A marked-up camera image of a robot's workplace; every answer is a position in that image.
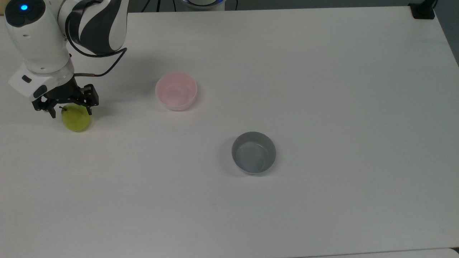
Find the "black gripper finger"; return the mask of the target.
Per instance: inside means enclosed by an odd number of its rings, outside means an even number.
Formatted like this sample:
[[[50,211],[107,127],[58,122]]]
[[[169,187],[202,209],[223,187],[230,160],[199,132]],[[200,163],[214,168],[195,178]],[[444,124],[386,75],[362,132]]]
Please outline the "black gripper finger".
[[[46,98],[45,96],[40,96],[32,101],[33,108],[36,111],[44,111],[50,114],[50,116],[56,118],[55,106],[58,103],[58,100],[53,98]]]
[[[92,108],[99,106],[98,93],[92,84],[88,84],[82,89],[82,95],[84,97],[84,106],[87,109],[88,115],[91,116]]]

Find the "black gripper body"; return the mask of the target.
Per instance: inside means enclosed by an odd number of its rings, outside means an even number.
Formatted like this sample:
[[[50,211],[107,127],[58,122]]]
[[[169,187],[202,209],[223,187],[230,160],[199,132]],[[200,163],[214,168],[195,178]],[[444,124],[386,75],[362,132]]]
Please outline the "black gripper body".
[[[78,105],[85,104],[84,89],[77,85],[74,77],[72,77],[67,83],[58,86],[47,93],[45,93],[45,103],[49,104],[64,104],[74,103]]]

